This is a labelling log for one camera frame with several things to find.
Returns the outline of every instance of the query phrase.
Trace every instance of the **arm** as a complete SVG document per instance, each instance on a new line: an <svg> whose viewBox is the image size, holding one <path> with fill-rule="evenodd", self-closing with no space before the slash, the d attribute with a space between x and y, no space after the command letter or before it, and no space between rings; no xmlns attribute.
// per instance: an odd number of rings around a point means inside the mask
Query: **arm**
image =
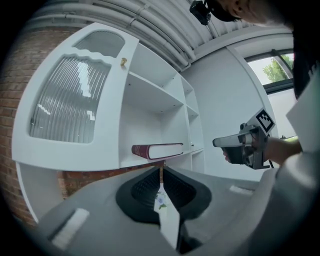
<svg viewBox="0 0 320 256"><path fill-rule="evenodd" d="M298 154L302 151L300 142L287 142L279 138L268 138L268 142L264 151L265 160L270 160L278 165L282 165L287 158Z"/></svg>

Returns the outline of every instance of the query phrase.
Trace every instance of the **gray surface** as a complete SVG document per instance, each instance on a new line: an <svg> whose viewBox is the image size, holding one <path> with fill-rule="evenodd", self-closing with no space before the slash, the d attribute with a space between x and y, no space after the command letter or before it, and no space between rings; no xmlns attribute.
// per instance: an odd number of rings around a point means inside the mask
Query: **gray surface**
<svg viewBox="0 0 320 256"><path fill-rule="evenodd" d="M23 163L19 165L26 198L39 220L64 201L57 179L57 171Z"/></svg>
<svg viewBox="0 0 320 256"><path fill-rule="evenodd" d="M175 170L204 183L212 193L212 201L205 212L186 222L190 236L207 242L189 255L227 255L243 245L261 219L275 171L266 171L256 192L247 196L229 189L232 185L255 189L258 183ZM90 216L68 248L71 255L128 255L133 252L135 255L179 255L156 225L132 221L116 203L119 186L145 171L128 172L84 187L41 219L38 230L48 237L76 208L84 208Z"/></svg>
<svg viewBox="0 0 320 256"><path fill-rule="evenodd" d="M318 207L314 203L320 192L319 169L320 151L296 154L285 162L277 173L263 217L252 234L249 244L250 256L272 255L273 250L297 231L297 227L308 215L317 216L317 211L311 212L311 209ZM308 229L304 226L304 230L314 228L317 232L317 221L311 225ZM306 233L300 230L299 235L301 238ZM305 255L313 254L312 249L303 249Z"/></svg>
<svg viewBox="0 0 320 256"><path fill-rule="evenodd" d="M255 190L259 185L255 181L208 176L191 171L186 172L186 170L178 168L174 170L203 183L211 191L212 200L209 207L199 218L185 222L188 234L202 243L206 243L218 234L239 214L252 197L252 195L230 191L230 187L233 185L243 189Z"/></svg>

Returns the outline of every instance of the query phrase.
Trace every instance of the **person's hand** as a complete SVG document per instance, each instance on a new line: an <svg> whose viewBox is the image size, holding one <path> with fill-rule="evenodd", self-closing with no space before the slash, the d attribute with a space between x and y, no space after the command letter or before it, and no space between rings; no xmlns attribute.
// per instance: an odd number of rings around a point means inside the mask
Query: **person's hand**
<svg viewBox="0 0 320 256"><path fill-rule="evenodd" d="M231 162L230 162L230 159L229 159L229 157L228 157L227 152L223 151L223 155L224 155L224 159L225 159L226 161L228 161L229 163L231 163Z"/></svg>
<svg viewBox="0 0 320 256"><path fill-rule="evenodd" d="M252 154L252 152L254 151L254 150L256 150L257 148L258 148L258 138L257 138L257 135L256 134L251 134L252 135L252 144L251 144L251 147L246 147L245 149L247 149L246 150L246 153L248 154L248 155L250 155L250 154ZM246 137L245 136L243 136L242 137L242 143L245 145L246 144ZM228 157L228 154L227 154L227 152L225 152L225 151L223 151L223 155L224 155L224 159L226 160L226 161L228 161L229 163L231 163L230 162L230 159L229 159L229 157Z"/></svg>

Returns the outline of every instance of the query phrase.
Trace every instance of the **book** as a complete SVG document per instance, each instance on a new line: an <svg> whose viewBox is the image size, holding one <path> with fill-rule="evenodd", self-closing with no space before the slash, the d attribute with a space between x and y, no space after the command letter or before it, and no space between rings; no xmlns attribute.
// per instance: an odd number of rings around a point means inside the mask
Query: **book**
<svg viewBox="0 0 320 256"><path fill-rule="evenodd" d="M133 145L131 152L139 157L154 160L183 154L182 143Z"/></svg>

